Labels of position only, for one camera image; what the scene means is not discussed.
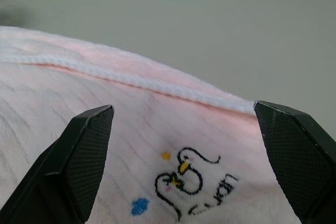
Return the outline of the pink towel with swan embroidery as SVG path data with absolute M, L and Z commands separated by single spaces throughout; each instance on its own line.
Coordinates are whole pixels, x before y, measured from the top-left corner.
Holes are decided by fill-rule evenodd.
M 0 208 L 76 115 L 113 125 L 88 224 L 300 224 L 254 104 L 148 58 L 0 26 Z

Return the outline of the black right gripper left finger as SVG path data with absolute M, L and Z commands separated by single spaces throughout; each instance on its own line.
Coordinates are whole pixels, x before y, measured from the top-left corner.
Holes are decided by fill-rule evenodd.
M 85 224 L 102 180 L 114 108 L 75 116 L 0 209 L 0 224 Z

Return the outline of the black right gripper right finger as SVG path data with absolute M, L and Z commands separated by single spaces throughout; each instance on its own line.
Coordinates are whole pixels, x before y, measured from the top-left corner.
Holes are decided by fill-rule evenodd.
M 255 101 L 268 160 L 301 224 L 336 224 L 336 141 L 307 113 Z

